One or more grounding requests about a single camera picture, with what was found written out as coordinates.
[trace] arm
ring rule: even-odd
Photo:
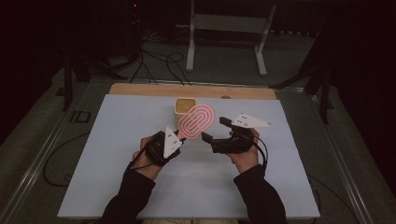
[[[149,137],[143,138],[140,149],[148,141]],[[149,202],[149,196],[155,186],[154,180],[162,169],[160,166],[149,164],[151,161],[142,153],[132,169],[127,168],[119,193],[108,203],[98,223],[138,223],[136,217]]]
[[[253,135],[259,133],[252,129]],[[276,190],[264,180],[264,170],[259,165],[258,150],[254,146],[247,152],[228,154],[239,176],[233,182],[247,205],[247,215],[252,224],[287,224],[285,208]]]

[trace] white triangular marker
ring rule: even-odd
[[[253,116],[244,113],[236,117],[231,124],[241,128],[271,127],[271,123],[261,119],[256,119]]]
[[[174,131],[167,126],[165,131],[165,146],[163,148],[163,157],[170,157],[180,146],[182,142],[177,138]]]

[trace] tripod leg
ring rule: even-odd
[[[318,89],[320,86],[323,84],[323,78],[324,78],[324,69],[318,70],[318,74],[315,76],[312,76],[308,83],[306,83],[304,87],[304,93],[307,95],[315,95],[318,92]]]
[[[64,50],[64,111],[71,105],[73,101],[72,88],[72,68],[70,62],[70,51],[66,47]]]
[[[194,55],[195,55],[195,1],[191,0],[191,14],[190,14],[190,43],[189,52],[187,53],[186,70],[191,72],[194,68]]]
[[[325,72],[325,75],[323,77],[322,94],[320,97],[319,114],[326,124],[329,123],[329,121],[327,120],[327,109],[328,109],[328,104],[329,104],[329,91],[330,91],[331,76],[332,76],[331,70],[327,69]]]
[[[293,84],[294,82],[296,82],[296,81],[298,81],[298,80],[300,80],[300,79],[303,79],[303,78],[305,78],[305,77],[312,77],[312,76],[314,76],[315,73],[316,73],[319,69],[320,69],[320,67],[313,67],[313,68],[309,69],[309,70],[306,71],[306,72],[300,72],[297,76],[291,77],[291,78],[289,78],[289,79],[286,80],[286,81],[283,81],[283,82],[278,83],[278,84],[276,84],[276,85],[269,86],[269,88],[270,88],[270,89],[278,89],[278,90],[283,89],[283,88],[288,87],[290,84]]]
[[[105,67],[104,65],[100,64],[99,62],[91,59],[90,57],[88,57],[87,55],[85,55],[84,53],[78,51],[77,49],[75,49],[76,55],[81,58],[83,61],[87,62],[90,66],[95,67],[96,69],[104,72],[106,75],[114,78],[114,79],[127,79],[127,77],[122,77],[119,74],[111,71],[111,69]]]

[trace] person's left hand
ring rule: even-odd
[[[143,146],[149,141],[150,138],[151,137],[145,137],[140,140],[140,150],[142,150]],[[132,156],[132,160],[136,158],[140,150],[134,153],[134,155]],[[145,152],[140,155],[132,168],[135,169],[138,173],[150,178],[151,180],[155,180],[155,178],[157,178],[158,174],[162,169],[161,166],[153,164],[152,161],[146,156]]]

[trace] black device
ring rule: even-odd
[[[163,156],[163,149],[165,146],[165,132],[159,131],[155,133],[151,139],[146,143],[144,149],[146,150],[146,156],[152,161],[153,164],[158,166],[165,166],[170,160],[180,154],[180,149],[178,148],[172,155],[168,158]]]
[[[232,135],[225,139],[213,139],[213,136],[202,133],[202,140],[212,146],[213,153],[242,153],[253,146],[254,136],[250,129],[232,125],[232,121],[224,117],[219,118],[219,123],[231,128]]]

